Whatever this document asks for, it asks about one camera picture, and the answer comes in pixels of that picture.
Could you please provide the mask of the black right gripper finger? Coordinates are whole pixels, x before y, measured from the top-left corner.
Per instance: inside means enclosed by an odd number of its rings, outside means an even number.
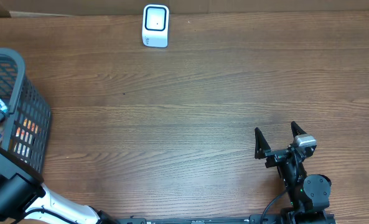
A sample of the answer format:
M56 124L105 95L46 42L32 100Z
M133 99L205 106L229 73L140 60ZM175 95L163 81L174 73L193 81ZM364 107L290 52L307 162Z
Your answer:
M291 131L293 138L295 138L298 135L307 134L295 121L291 122Z
M264 159L271 152L271 148L259 128L255 128L255 159Z

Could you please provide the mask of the teal tissue pack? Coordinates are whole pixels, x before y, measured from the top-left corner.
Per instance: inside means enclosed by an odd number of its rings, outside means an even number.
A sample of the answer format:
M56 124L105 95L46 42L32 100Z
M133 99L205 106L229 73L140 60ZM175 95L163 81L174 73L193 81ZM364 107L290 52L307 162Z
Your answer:
M7 111L8 111L8 107L2 99L0 99L0 110L3 113L7 113Z

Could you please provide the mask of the orange snack packet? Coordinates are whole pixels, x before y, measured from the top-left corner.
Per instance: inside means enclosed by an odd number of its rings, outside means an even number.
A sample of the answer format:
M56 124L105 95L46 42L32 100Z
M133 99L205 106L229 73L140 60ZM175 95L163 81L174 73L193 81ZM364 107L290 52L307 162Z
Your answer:
M16 137L19 141L14 145L14 152L25 157L30 157L31 148L29 145L33 146L35 144L35 135L40 133L41 128L38 124L33 123L27 118L23 121L23 126L24 129L17 128Z

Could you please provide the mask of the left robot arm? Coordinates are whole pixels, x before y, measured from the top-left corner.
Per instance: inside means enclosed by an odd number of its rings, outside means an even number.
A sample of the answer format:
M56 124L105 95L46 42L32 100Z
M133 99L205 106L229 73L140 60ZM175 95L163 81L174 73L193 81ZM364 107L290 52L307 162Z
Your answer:
M50 190L31 165L0 147L0 221L117 223L102 210L80 205Z

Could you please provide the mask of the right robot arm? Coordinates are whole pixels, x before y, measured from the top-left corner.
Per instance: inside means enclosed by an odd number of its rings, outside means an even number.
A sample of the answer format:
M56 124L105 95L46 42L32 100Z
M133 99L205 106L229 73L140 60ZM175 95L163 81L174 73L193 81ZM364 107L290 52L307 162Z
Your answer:
M311 157L317 140L307 134L296 122L291 123L293 142L285 149L274 151L259 128L255 128L255 159L265 159L267 168L275 167L285 189L268 203L260 215L253 215L253 223L335 223L333 215L325 212L330 206L331 180L321 174L307 174L303 162ZM282 196L288 195L291 206L279 214L267 212Z

